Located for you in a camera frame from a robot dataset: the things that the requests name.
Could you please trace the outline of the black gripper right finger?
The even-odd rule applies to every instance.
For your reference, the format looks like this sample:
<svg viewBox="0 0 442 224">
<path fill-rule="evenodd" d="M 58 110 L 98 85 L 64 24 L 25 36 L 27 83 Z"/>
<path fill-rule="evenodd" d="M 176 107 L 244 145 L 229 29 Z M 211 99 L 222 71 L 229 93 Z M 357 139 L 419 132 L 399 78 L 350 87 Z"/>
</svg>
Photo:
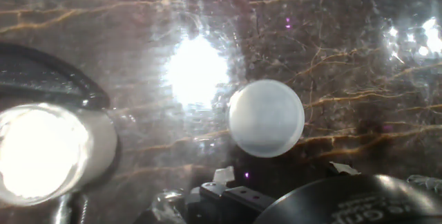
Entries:
<svg viewBox="0 0 442 224">
<path fill-rule="evenodd" d="M 350 175 L 350 176 L 355 176 L 355 175 L 361 174 L 358 170 L 356 170 L 355 168 L 353 168 L 349 165 L 337 163 L 337 162 L 329 162 L 329 163 L 331 165 L 331 168 L 337 174 Z"/>
</svg>

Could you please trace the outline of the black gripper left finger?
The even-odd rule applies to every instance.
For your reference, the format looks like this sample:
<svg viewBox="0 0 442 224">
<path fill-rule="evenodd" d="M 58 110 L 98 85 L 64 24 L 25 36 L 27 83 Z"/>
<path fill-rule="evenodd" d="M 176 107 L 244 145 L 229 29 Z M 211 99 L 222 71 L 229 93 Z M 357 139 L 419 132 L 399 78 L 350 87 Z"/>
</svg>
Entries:
<svg viewBox="0 0 442 224">
<path fill-rule="evenodd" d="M 213 180 L 185 197 L 188 224 L 252 224 L 276 200 L 245 186 L 229 187 L 234 168 L 216 169 Z"/>
</svg>

